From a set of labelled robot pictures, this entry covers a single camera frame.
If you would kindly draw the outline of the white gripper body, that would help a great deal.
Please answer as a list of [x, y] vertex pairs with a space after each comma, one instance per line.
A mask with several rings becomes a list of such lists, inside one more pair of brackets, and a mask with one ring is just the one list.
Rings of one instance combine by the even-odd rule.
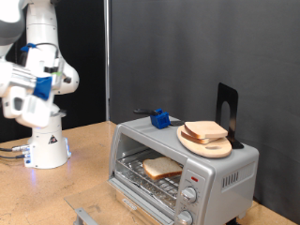
[[48, 126], [53, 105], [53, 87], [57, 73], [55, 52], [41, 47], [30, 48], [25, 66], [1, 61], [1, 99], [3, 115], [30, 128]]

